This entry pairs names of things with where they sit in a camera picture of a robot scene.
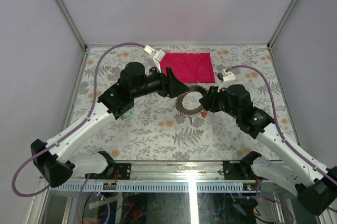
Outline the grey disc with key rings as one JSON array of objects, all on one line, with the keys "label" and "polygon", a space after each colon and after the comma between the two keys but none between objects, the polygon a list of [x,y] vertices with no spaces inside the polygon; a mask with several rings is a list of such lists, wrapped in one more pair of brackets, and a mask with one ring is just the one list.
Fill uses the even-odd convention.
[{"label": "grey disc with key rings", "polygon": [[207,89],[200,85],[191,85],[190,90],[181,94],[175,102],[176,110],[179,114],[190,116],[202,112],[203,106],[199,99],[207,94]]}]

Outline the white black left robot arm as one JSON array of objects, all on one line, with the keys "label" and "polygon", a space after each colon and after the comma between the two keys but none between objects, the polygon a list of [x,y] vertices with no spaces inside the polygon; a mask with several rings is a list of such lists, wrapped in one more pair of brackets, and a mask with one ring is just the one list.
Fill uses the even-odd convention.
[{"label": "white black left robot arm", "polygon": [[143,64],[131,62],[121,71],[117,83],[93,103],[88,115],[59,135],[45,142],[35,140],[31,144],[33,163],[52,188],[77,176],[114,179],[118,169],[115,160],[106,151],[79,155],[75,152],[99,130],[133,108],[136,98],[151,93],[176,98],[189,89],[175,77],[171,68],[167,68],[166,73],[152,68],[146,75]]}]

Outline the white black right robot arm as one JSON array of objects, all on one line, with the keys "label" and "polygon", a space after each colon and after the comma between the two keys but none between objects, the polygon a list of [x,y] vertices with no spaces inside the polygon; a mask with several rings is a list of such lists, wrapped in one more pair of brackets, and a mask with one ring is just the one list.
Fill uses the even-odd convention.
[{"label": "white black right robot arm", "polygon": [[336,200],[336,167],[329,168],[292,142],[265,111],[255,107],[241,84],[210,87],[199,100],[209,112],[224,112],[235,118],[240,130],[272,150],[286,167],[272,164],[258,153],[249,154],[240,165],[246,179],[266,178],[296,196],[309,213],[319,216]]}]

